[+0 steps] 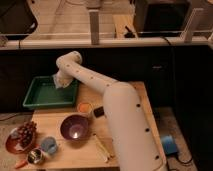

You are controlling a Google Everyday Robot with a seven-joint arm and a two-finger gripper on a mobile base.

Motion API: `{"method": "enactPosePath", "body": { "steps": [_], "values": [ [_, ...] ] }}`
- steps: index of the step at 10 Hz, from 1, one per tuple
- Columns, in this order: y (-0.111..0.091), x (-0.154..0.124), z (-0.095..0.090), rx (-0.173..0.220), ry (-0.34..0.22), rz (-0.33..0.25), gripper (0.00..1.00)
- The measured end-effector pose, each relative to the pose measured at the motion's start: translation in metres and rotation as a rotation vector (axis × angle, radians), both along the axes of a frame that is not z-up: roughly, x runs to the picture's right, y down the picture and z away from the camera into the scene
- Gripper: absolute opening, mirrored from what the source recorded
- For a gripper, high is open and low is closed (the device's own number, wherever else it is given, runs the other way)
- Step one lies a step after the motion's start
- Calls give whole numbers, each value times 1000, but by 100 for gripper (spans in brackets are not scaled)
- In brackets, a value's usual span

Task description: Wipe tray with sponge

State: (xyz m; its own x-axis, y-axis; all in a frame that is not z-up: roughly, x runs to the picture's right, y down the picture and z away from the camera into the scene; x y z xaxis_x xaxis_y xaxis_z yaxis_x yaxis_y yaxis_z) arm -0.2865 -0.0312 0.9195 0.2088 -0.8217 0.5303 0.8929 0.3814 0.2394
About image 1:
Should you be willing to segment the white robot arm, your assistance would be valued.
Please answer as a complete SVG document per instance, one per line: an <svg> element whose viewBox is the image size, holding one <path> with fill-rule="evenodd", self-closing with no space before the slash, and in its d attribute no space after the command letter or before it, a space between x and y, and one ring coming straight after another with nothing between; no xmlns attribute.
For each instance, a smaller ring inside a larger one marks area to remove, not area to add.
<svg viewBox="0 0 213 171"><path fill-rule="evenodd" d="M77 51L58 57L56 87L67 87L76 78L103 95L104 113L120 171L168 171L136 89L81 63L82 56Z"/></svg>

